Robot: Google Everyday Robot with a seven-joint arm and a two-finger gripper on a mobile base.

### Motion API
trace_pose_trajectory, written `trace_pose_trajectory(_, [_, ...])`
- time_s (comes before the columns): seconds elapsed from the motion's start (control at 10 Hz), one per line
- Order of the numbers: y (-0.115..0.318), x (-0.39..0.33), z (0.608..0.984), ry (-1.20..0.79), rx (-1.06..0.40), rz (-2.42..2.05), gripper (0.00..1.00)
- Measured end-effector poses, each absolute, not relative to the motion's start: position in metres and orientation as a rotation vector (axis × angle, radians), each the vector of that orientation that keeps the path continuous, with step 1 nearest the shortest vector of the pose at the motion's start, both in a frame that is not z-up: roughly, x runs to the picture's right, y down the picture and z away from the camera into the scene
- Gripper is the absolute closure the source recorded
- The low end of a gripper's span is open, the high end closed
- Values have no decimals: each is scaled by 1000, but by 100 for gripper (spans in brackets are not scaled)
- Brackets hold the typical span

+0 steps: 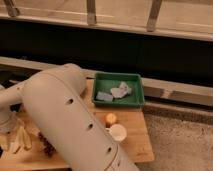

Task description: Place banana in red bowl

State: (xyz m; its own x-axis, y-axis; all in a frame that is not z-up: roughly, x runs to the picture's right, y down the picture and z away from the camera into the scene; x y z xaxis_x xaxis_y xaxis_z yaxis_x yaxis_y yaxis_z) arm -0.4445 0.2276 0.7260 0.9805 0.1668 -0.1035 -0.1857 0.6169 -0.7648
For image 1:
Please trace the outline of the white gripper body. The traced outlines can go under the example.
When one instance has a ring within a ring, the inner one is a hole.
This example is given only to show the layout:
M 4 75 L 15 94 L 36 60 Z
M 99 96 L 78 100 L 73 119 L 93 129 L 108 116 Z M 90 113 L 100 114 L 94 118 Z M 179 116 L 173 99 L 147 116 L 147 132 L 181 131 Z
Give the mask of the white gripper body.
M 15 113 L 0 113 L 0 133 L 6 134 L 8 132 L 11 132 L 15 128 L 16 122 L 17 117 Z

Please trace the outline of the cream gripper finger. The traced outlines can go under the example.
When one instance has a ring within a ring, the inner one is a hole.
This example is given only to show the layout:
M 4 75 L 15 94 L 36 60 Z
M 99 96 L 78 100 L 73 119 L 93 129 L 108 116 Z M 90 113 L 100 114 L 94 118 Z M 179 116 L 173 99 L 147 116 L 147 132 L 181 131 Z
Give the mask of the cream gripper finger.
M 0 147 L 4 151 L 8 151 L 9 150 L 10 142 L 9 142 L 9 136 L 8 135 L 0 134 Z

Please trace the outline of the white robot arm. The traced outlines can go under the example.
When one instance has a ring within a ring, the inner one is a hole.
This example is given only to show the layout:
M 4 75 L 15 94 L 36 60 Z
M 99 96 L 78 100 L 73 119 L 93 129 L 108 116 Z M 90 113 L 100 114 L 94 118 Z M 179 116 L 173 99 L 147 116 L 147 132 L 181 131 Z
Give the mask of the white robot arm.
M 81 99 L 85 88 L 83 70 L 65 64 L 0 90 L 0 106 L 22 103 L 73 171 L 139 171 L 88 110 Z

